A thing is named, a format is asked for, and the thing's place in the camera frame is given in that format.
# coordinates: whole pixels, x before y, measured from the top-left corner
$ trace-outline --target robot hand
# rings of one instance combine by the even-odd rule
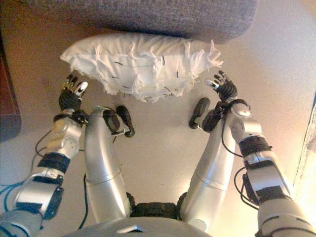
[[[85,90],[88,86],[87,82],[79,82],[77,77],[69,75],[65,82],[62,85],[61,94],[59,96],[59,107],[63,110],[74,110],[77,111],[80,109],[82,102],[82,96],[85,93]]]
[[[227,101],[237,97],[237,89],[230,78],[223,72],[218,71],[220,75],[214,75],[215,80],[205,79],[205,84],[212,87],[219,95],[222,101]]]

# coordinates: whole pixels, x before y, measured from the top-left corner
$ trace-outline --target gray fabric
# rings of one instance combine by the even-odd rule
[[[97,27],[215,43],[242,35],[258,0],[24,0],[45,15]]]

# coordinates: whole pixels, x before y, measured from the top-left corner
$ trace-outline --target black cable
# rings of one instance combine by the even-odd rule
[[[244,188],[244,183],[242,183],[242,187],[241,187],[241,193],[243,192],[243,188]],[[253,209],[256,209],[256,210],[259,210],[259,208],[251,205],[250,203],[246,202],[244,199],[243,199],[244,195],[240,195],[240,199],[242,200],[243,203],[247,204],[248,206],[252,207]]]
[[[38,151],[38,145],[40,144],[40,142],[51,132],[51,130],[49,130],[44,136],[42,136],[42,138],[39,139],[39,141],[36,143],[35,145],[35,152],[38,156],[43,157],[43,155],[40,154],[40,152]]]
[[[42,150],[45,150],[47,147],[43,147],[41,149],[39,149],[39,153],[42,151]],[[34,161],[35,161],[35,158],[38,156],[39,154],[36,153],[34,156],[33,156],[33,159],[32,159],[32,164],[31,164],[31,171],[33,170],[34,168]]]
[[[228,147],[225,145],[225,142],[224,142],[224,129],[225,129],[226,118],[227,118],[227,115],[226,115],[226,117],[224,118],[224,124],[223,124],[223,129],[222,129],[222,144],[223,144],[223,146],[225,147],[225,149],[226,149],[227,151],[229,151],[230,153],[234,154],[234,155],[237,156],[237,157],[241,157],[241,158],[242,158],[242,155],[239,155],[239,154],[237,154],[237,153],[235,153],[235,152],[232,152],[232,151],[229,150]]]
[[[88,209],[88,198],[87,198],[87,186],[86,186],[86,181],[85,181],[85,174],[84,174],[84,176],[83,176],[83,190],[84,190],[85,214],[84,214],[84,218],[83,218],[83,220],[82,220],[82,222],[81,222],[81,224],[80,224],[78,230],[80,230],[80,229],[83,227],[83,225],[84,225],[84,223],[85,223],[85,221],[86,221],[86,219],[87,219],[88,212],[89,212],[89,209]]]
[[[240,168],[240,169],[236,172],[236,174],[235,174],[235,176],[234,176],[234,186],[235,186],[236,190],[238,191],[238,193],[240,194],[241,200],[242,200],[243,202],[245,202],[245,201],[244,201],[244,199],[245,199],[245,200],[247,200],[248,202],[254,204],[254,203],[253,203],[249,198],[247,198],[247,197],[239,190],[239,188],[237,187],[236,178],[237,178],[237,175],[238,175],[243,169],[246,169],[246,167],[244,166],[243,168]]]

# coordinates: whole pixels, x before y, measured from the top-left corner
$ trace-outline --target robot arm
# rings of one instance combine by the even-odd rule
[[[74,87],[77,79],[70,75],[63,84],[59,98],[62,113],[54,118],[45,155],[24,181],[14,199],[13,211],[0,217],[1,231],[36,236],[42,219],[49,220],[56,215],[63,194],[63,178],[79,151],[81,127],[87,122],[86,114],[79,110],[87,83]]]
[[[218,92],[220,87],[208,84]],[[246,192],[249,199],[259,205],[256,237],[315,236],[299,205],[292,200],[292,186],[248,105],[242,100],[224,99],[230,102],[226,123],[239,145],[247,170],[243,176]]]

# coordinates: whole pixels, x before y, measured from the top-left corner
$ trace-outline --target white pillow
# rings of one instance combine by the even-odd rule
[[[123,33],[77,41],[60,58],[71,71],[100,81],[109,94],[156,102],[190,91],[201,72],[223,63],[219,55],[213,41]]]

